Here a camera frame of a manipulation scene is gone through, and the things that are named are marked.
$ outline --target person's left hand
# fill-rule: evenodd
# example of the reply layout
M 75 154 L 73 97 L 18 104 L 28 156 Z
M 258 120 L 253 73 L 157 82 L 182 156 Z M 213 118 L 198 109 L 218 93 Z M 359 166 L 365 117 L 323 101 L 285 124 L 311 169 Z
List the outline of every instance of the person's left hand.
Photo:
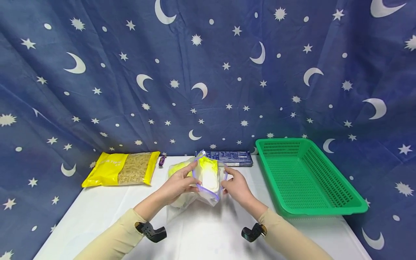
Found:
M 163 198 L 166 205 L 172 204 L 182 193 L 199 191 L 197 187 L 190 185 L 197 183 L 201 184 L 201 182 L 194 177 L 187 177 L 188 173 L 192 171 L 197 164 L 198 162 L 195 161 L 178 170 L 156 191 L 156 193 Z

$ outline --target white tablecloth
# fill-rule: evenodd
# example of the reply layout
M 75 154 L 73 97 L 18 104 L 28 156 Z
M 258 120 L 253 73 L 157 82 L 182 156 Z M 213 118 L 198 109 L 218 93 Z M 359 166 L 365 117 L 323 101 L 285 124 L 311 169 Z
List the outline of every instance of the white tablecloth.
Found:
M 35 260 L 72 260 L 90 241 L 113 224 L 127 209 L 154 192 L 167 178 L 169 165 L 189 156 L 167 157 L 162 169 L 156 167 L 152 186 L 93 187 L 84 189 Z M 257 156 L 254 166 L 236 168 L 260 201 L 274 209 L 260 172 Z M 305 235 L 324 248 L 335 260 L 370 260 L 343 217 L 290 220 Z M 154 228 L 165 226 L 168 237 L 152 243 L 144 238 L 124 259 L 283 259 L 260 237 L 249 243 L 241 237 L 243 227 L 255 220 L 229 196 L 210 207 L 195 201 L 178 217 L 167 222 L 162 209 L 152 220 Z

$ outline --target green basket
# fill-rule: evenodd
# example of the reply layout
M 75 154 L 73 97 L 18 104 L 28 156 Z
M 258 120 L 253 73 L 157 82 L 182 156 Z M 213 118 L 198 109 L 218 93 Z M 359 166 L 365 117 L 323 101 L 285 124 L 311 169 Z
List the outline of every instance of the green basket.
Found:
M 258 139 L 256 146 L 270 196 L 283 217 L 368 210 L 366 201 L 311 140 Z

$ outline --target hand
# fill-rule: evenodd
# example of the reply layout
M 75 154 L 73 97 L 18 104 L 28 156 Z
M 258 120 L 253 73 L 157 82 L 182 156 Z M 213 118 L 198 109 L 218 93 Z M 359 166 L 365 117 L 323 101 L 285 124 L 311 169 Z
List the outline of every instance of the hand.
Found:
M 254 198 L 244 176 L 239 171 L 228 167 L 225 168 L 225 171 L 233 177 L 228 181 L 221 182 L 225 189 L 223 194 L 229 193 L 240 205 Z
M 201 182 L 194 177 L 187 177 L 188 173 L 192 171 L 198 162 L 192 162 L 188 166 L 175 172 L 157 191 L 166 205 L 172 204 L 176 201 L 182 193 L 198 192 L 197 187 L 190 186 L 192 184 L 201 184 Z

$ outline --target blue fabric backdrop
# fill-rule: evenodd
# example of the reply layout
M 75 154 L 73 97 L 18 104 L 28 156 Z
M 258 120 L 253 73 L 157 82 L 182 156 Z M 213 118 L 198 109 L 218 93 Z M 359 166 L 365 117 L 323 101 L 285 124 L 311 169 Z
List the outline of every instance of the blue fabric backdrop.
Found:
M 34 257 L 101 151 L 288 136 L 367 199 L 373 259 L 414 259 L 415 24 L 414 0 L 2 0 L 0 258 Z

